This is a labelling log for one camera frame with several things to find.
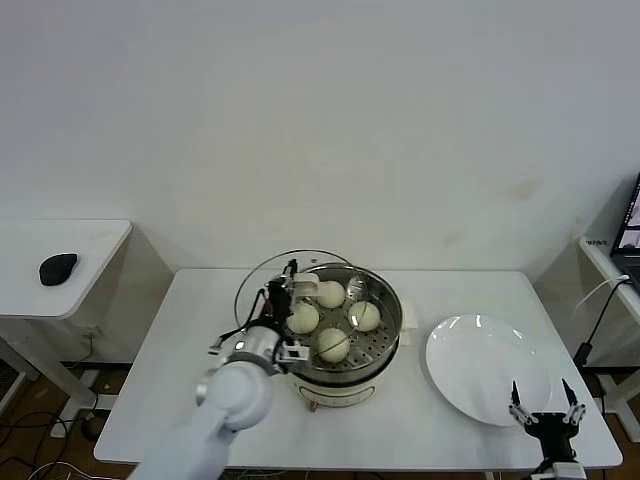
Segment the white wall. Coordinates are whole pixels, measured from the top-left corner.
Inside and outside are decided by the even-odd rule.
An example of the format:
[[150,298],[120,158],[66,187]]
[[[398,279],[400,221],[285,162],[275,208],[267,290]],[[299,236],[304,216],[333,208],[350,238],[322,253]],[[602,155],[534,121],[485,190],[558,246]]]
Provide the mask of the white wall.
[[2,0],[0,216],[130,218],[173,269],[315,246],[537,278],[638,170],[639,18]]

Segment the table leg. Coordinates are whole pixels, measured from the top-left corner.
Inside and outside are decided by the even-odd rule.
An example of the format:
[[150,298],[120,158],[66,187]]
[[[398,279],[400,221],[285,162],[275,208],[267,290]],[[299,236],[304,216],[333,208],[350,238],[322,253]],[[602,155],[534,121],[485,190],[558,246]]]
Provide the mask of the table leg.
[[18,372],[18,378],[13,381],[7,393],[0,399],[0,415],[2,415],[11,403],[11,400],[13,400],[20,391],[22,385],[24,385],[27,380],[32,382],[36,381],[40,373],[33,368],[33,365],[18,355],[2,338],[0,338],[0,359],[7,362],[11,368]]
[[[596,375],[605,392],[605,413],[613,413],[618,416],[629,439],[634,443],[640,442],[640,423],[627,403],[640,394],[640,370],[619,385],[613,381],[610,375]],[[602,401],[597,398],[596,404],[602,409]]]
[[0,338],[0,359],[18,373],[24,373],[27,380],[35,382],[40,373],[29,362],[16,353],[3,338]]
[[71,398],[82,404],[93,405],[95,394],[58,361],[49,345],[40,338],[16,342],[9,340],[8,343]]
[[9,387],[9,390],[7,390],[7,393],[5,393],[4,397],[2,397],[2,399],[0,400],[0,415],[4,413],[4,411],[7,409],[7,407],[11,403],[11,400],[13,400],[13,397],[16,396],[16,394],[20,391],[20,387],[22,387],[22,385],[26,381],[27,381],[27,375],[24,372],[21,372],[18,375],[18,378],[16,378],[13,381],[13,383],[11,384],[11,387]]

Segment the white table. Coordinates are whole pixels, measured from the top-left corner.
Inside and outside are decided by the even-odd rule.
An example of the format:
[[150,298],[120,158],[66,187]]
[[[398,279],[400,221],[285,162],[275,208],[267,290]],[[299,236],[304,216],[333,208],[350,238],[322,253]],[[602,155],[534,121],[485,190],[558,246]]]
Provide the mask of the white table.
[[[70,399],[60,417],[71,420],[81,408],[91,408],[95,394],[88,388],[97,371],[81,379],[56,358],[32,321],[62,321],[73,315],[131,231],[127,220],[2,220],[0,221],[0,336]],[[59,253],[79,256],[69,279],[58,286],[40,283],[38,269]],[[98,407],[110,409],[115,395],[100,395]],[[65,434],[61,424],[51,432]]]
[[[602,237],[582,237],[578,244],[591,260],[596,269],[604,278],[614,278],[621,275],[620,269],[611,261],[613,240]],[[640,322],[640,295],[631,285],[621,285],[616,291],[616,295],[622,304],[629,310],[636,322]],[[624,427],[629,439],[632,442],[640,442],[640,423],[629,407],[629,400],[640,395],[640,370],[635,372],[624,382],[616,384],[611,375],[597,375],[602,389],[606,395],[604,397],[605,411],[615,414]],[[601,405],[601,400],[597,399],[597,404]]]
[[[247,272],[182,270],[142,345],[94,454],[137,463],[195,408],[195,385],[209,368],[207,347],[235,326],[233,299]],[[586,467],[619,465],[620,450],[526,277],[517,272],[381,272],[413,304],[418,328],[369,400],[311,413],[284,376],[273,407],[231,446],[229,467],[370,471],[533,469],[537,440],[518,427],[481,424],[456,410],[424,375],[424,343],[454,313],[486,313],[532,336],[552,365],[549,409],[566,411],[565,378],[587,406],[573,440]],[[505,408],[509,399],[505,398]]]

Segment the cable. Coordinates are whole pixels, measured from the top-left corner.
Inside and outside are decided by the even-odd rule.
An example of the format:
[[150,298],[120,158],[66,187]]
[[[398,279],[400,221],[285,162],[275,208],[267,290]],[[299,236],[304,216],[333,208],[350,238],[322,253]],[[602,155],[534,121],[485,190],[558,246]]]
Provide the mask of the cable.
[[[9,440],[9,438],[11,437],[11,434],[13,433],[13,431],[17,428],[43,428],[43,427],[47,427],[45,428],[44,432],[42,433],[42,436],[40,437],[40,441],[38,442],[38,446],[36,447],[36,451],[35,454],[33,456],[33,463],[29,463],[21,458],[18,457],[9,457],[5,460],[3,460],[0,463],[0,466],[8,463],[10,460],[15,460],[21,464],[23,464],[24,466],[30,467],[31,468],[31,472],[32,475],[36,472],[38,472],[38,470],[36,470],[36,464],[37,464],[37,458],[38,458],[38,454],[40,452],[40,449],[42,448],[42,444],[44,443],[44,440],[46,439],[47,433],[49,431],[49,427],[56,425],[56,424],[61,424],[62,428],[64,428],[65,431],[65,437],[64,437],[64,444],[62,446],[62,450],[60,451],[60,453],[58,454],[58,457],[56,458],[56,462],[60,461],[60,459],[62,458],[62,456],[64,455],[68,445],[69,445],[69,430],[67,429],[66,424],[67,423],[74,423],[74,422],[79,422],[79,421],[86,421],[88,418],[90,418],[90,416],[92,414],[95,414],[96,412],[96,407],[98,406],[98,400],[99,400],[99,395],[96,393],[96,399],[93,402],[93,407],[91,407],[91,411],[89,412],[89,414],[84,417],[84,418],[76,418],[73,420],[62,420],[59,417],[59,412],[62,410],[62,408],[64,408],[64,405],[66,404],[66,400],[65,402],[56,410],[55,413],[52,412],[31,412],[28,413],[26,415],[23,415],[22,417],[20,417],[14,424],[12,425],[0,425],[0,427],[6,427],[9,428],[9,432],[7,433],[7,435],[5,436],[5,438],[2,440],[2,442],[0,442],[0,447],[5,445],[7,443],[7,441]],[[27,418],[36,416],[36,415],[49,415],[51,417],[51,419],[49,420],[48,423],[44,423],[44,424],[39,424],[39,425],[19,425],[20,422],[26,420]],[[51,472],[51,470],[53,469],[53,467],[51,467],[50,469],[48,469],[47,471],[44,472],[44,474],[42,474],[42,480],[44,480],[47,475]]]
[[[96,395],[96,399],[93,402],[93,407],[91,407],[91,411],[89,412],[90,414],[95,414],[96,407],[98,406],[99,395],[97,393],[95,393],[95,395]],[[16,420],[16,422],[13,423],[13,424],[0,424],[0,428],[9,428],[10,429],[9,433],[4,438],[4,440],[2,440],[2,442],[0,442],[0,447],[3,446],[5,443],[7,443],[7,440],[9,438],[9,436],[11,435],[11,432],[16,428],[42,428],[42,427],[48,427],[49,426],[48,423],[42,423],[42,424],[39,424],[39,425],[19,425],[19,423],[22,422],[23,420],[26,420],[27,418],[33,417],[35,415],[55,415],[55,414],[53,412],[45,412],[45,411],[42,411],[42,412],[31,412],[31,413],[27,413],[26,415],[23,415],[18,420]],[[62,420],[62,419],[60,419],[60,420],[54,422],[54,425],[56,425],[58,423],[65,424],[65,423],[80,422],[80,421],[84,420],[85,418],[74,418],[73,420]]]
[[598,321],[596,322],[595,326],[593,327],[593,330],[591,331],[591,335],[589,335],[589,339],[586,342],[582,342],[582,344],[580,344],[580,347],[578,347],[578,351],[573,356],[573,363],[576,365],[576,367],[582,368],[582,367],[584,367],[586,365],[587,358],[589,357],[589,354],[591,353],[591,350],[593,349],[593,345],[591,345],[591,340],[593,340],[594,335],[598,331],[598,327],[600,326],[600,322],[602,322],[602,318],[604,317],[604,314],[607,311],[607,307],[609,307],[609,303],[611,303],[611,299],[615,295],[616,290],[618,290],[618,288],[621,285],[624,285],[624,284],[627,284],[627,283],[630,283],[630,280],[628,280],[628,279],[622,280],[622,281],[616,283],[616,285],[611,289],[611,293],[609,293],[609,297],[607,297],[607,301],[605,302],[604,307],[602,307],[602,311],[600,312],[600,315],[598,316]]
[[5,458],[3,461],[0,462],[0,467],[2,467],[6,463],[9,463],[11,460],[15,460],[16,462],[21,463],[25,467],[33,468],[32,464],[30,464],[26,460],[22,460],[20,457],[15,457],[15,456],[14,457]]
[[600,322],[602,321],[602,317],[604,317],[604,312],[607,311],[607,307],[609,306],[609,303],[611,302],[611,299],[615,295],[616,290],[618,290],[618,287],[620,287],[620,285],[623,285],[625,283],[630,283],[630,282],[629,282],[629,280],[622,280],[621,282],[616,283],[616,286],[613,287],[613,289],[611,290],[611,293],[609,294],[609,297],[607,298],[607,301],[605,302],[604,307],[602,308],[602,311],[600,312],[600,316],[598,317],[598,321],[596,322],[595,327],[593,327],[593,331],[591,332],[591,335],[589,336],[589,340],[587,340],[587,343],[591,343],[591,340],[593,340],[593,336],[596,334],[596,331],[598,331],[598,327],[600,326]]
[[82,357],[80,360],[78,360],[76,363],[74,363],[70,367],[67,367],[68,370],[71,370],[72,368],[76,368],[78,365],[84,362],[87,358],[93,355],[93,333],[90,333],[89,335],[87,335],[87,337],[89,338],[89,353],[87,353],[84,357]]
[[88,478],[88,479],[90,479],[90,480],[122,480],[122,479],[120,479],[120,478],[114,478],[114,477],[98,477],[98,476],[92,476],[92,475],[89,475],[88,473],[83,472],[82,470],[80,470],[80,469],[79,469],[78,467],[76,467],[75,465],[72,465],[72,464],[67,463],[67,462],[60,462],[60,461],[57,461],[57,460],[56,460],[55,462],[45,463],[45,464],[44,464],[44,465],[42,465],[41,467],[38,467],[38,469],[37,469],[35,472],[33,472],[33,473],[29,476],[29,478],[27,478],[27,480],[32,480],[33,478],[35,478],[35,475],[36,475],[40,470],[42,470],[43,468],[48,467],[48,466],[55,467],[56,465],[66,465],[67,467],[71,467],[71,468],[73,468],[76,472],[78,472],[80,475],[82,475],[83,477]]
[[253,313],[256,310],[256,306],[258,305],[258,300],[260,300],[260,296],[262,296],[262,298],[264,298],[265,305],[268,303],[267,297],[264,296],[264,288],[261,288],[260,290],[258,290],[258,293],[256,294],[256,298],[253,300],[253,305],[251,307],[251,312],[249,312],[249,317],[247,318],[247,321],[244,322],[244,325],[241,325],[238,328],[235,328],[235,329],[233,329],[233,330],[231,330],[231,331],[229,331],[227,333],[224,333],[224,334],[220,335],[220,341],[224,342],[228,338],[231,338],[233,335],[238,333],[240,330],[243,330],[243,329],[247,328],[247,326],[251,322],[251,317],[253,317]]
[[[62,410],[62,408],[64,407],[64,404],[58,409],[58,411]],[[53,462],[53,465],[51,465],[51,467],[49,467],[48,470],[46,470],[43,474],[42,474],[42,480],[44,480],[47,475],[49,475],[49,473],[51,473],[51,471],[55,468],[56,463],[58,463],[60,461],[60,459],[62,458],[62,456],[64,455],[64,452],[67,450],[67,447],[69,446],[69,429],[67,428],[67,426],[63,423],[62,424],[62,428],[64,428],[64,444],[62,445],[62,450],[60,450],[60,453],[58,454],[58,456],[56,457],[55,462]],[[44,431],[44,434],[42,435],[42,437],[44,438],[47,430]],[[35,467],[35,463],[36,463],[36,456],[38,455],[38,450],[36,450],[36,455],[34,456],[33,459],[33,463],[34,463],[34,467]],[[32,472],[31,475],[33,476],[33,474],[36,474],[36,478],[40,478],[39,475],[37,474],[38,470],[41,470],[42,467],[39,467],[35,472]]]
[[598,284],[593,290],[587,293],[587,295],[582,300],[580,300],[575,307],[573,307],[573,311],[571,312],[571,316],[569,317],[569,323],[571,323],[571,321],[573,320],[573,317],[576,316],[576,313],[578,312],[578,308],[580,308],[580,305],[586,302],[589,299],[589,297],[591,297],[591,295],[593,295],[598,290],[600,290],[601,287],[605,286],[608,283],[615,282],[616,280],[629,280],[629,275],[618,275],[617,277],[608,278],[604,282],[601,282],[600,284]]
[[283,475],[287,473],[287,470],[282,470],[280,472],[272,472],[272,473],[262,473],[262,470],[258,470],[258,473],[249,473],[250,470],[245,470],[238,476],[238,480],[241,478],[251,478],[251,477],[277,477],[278,475]]

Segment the computer mouse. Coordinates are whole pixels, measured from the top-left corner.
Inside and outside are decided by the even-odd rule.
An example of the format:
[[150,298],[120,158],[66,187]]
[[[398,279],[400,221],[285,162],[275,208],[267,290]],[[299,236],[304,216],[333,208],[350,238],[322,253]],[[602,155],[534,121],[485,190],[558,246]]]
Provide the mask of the computer mouse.
[[40,282],[46,287],[66,282],[77,262],[77,253],[61,253],[47,258],[40,265]]

